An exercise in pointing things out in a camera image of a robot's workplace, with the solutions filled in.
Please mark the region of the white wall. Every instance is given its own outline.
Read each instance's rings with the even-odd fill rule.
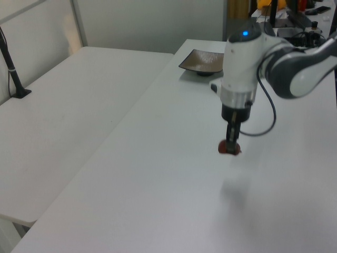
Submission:
[[[222,40],[224,0],[73,2],[89,46],[175,53],[187,38]]]
[[[70,0],[47,0],[0,26],[23,86],[81,48]],[[8,98],[7,66],[0,54],[0,104]]]

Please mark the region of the black stand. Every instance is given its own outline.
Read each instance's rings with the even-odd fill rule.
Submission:
[[[268,20],[268,22],[272,25],[273,28],[295,27],[294,23],[291,22],[288,18],[276,19],[277,3],[277,0],[272,0],[270,19]]]
[[[0,29],[0,50],[2,52],[2,55],[4,56],[5,62],[7,64],[8,70],[12,76],[14,85],[16,87],[16,93],[12,96],[13,98],[22,99],[28,94],[30,94],[32,91],[26,90],[22,87],[22,84],[20,82],[19,76],[17,75],[17,72],[15,70],[14,63],[12,61],[11,55],[9,54],[8,47],[4,38],[4,35],[2,34],[2,30]]]

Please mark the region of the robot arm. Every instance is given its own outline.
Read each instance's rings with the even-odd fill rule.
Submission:
[[[275,93],[285,99],[310,93],[337,67],[337,36],[306,54],[287,41],[262,34],[258,26],[233,34],[225,48],[220,87],[222,118],[228,122],[225,149],[237,153],[241,123],[248,120],[259,70]]]

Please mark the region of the cable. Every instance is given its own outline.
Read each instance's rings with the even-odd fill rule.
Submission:
[[[4,41],[5,41],[5,44],[6,44],[6,47],[8,48],[8,44],[7,44],[7,40],[6,40],[6,36],[4,34],[4,32],[2,31],[1,29],[1,26],[0,26],[0,34],[1,34],[1,37],[4,38]],[[9,70],[8,70],[8,94],[9,94],[9,97],[11,98],[12,95],[11,95],[11,89],[9,87],[9,81],[10,81],[10,78],[9,78],[10,74],[9,74]]]
[[[267,14],[268,14],[269,7],[270,7],[271,4],[272,4],[272,0],[270,1],[270,4],[268,5],[267,10],[265,11],[266,13],[265,13],[264,23],[263,23],[263,30],[264,30],[264,33],[265,33],[265,34],[267,34],[267,31],[265,30],[265,21],[267,20]]]
[[[5,37],[5,34],[4,34],[4,32],[3,32],[3,31],[2,31],[2,29],[1,29],[1,26],[0,26],[0,33],[1,33],[1,36],[2,36],[2,38],[4,38],[4,41],[5,41],[6,47],[8,48],[8,45],[7,45],[7,40],[6,40],[6,37]]]
[[[303,34],[307,34],[307,32],[300,32],[300,33],[297,33],[297,34],[295,34],[294,36],[292,36],[292,37],[290,37],[290,38],[295,38],[296,36],[303,35]]]
[[[273,54],[275,54],[275,52],[273,53],[270,53],[269,55],[267,55],[263,60],[262,62],[259,64],[259,66],[257,67],[257,71],[256,71],[256,78],[261,86],[261,88],[263,89],[265,95],[267,96],[271,106],[272,106],[272,109],[273,109],[273,115],[274,115],[274,119],[273,119],[273,123],[272,125],[265,131],[261,132],[261,133],[246,133],[246,132],[243,132],[243,131],[240,131],[241,134],[243,135],[247,135],[247,136],[251,136],[251,137],[259,137],[259,136],[262,136],[262,135],[265,135],[267,133],[269,133],[275,126],[275,123],[276,123],[276,108],[275,108],[275,105],[274,105],[274,102],[272,100],[272,98],[269,96],[268,94],[268,91],[265,89],[264,85],[262,84],[262,81],[260,79],[260,69],[262,67],[262,64],[264,63],[265,60],[267,60],[270,56],[272,56]]]
[[[8,93],[9,93],[9,97],[11,98],[12,95],[11,95],[11,90],[9,88],[9,71],[8,71]]]

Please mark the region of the red object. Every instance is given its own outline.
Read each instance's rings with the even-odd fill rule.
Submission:
[[[304,12],[306,9],[307,0],[299,0],[299,11]]]

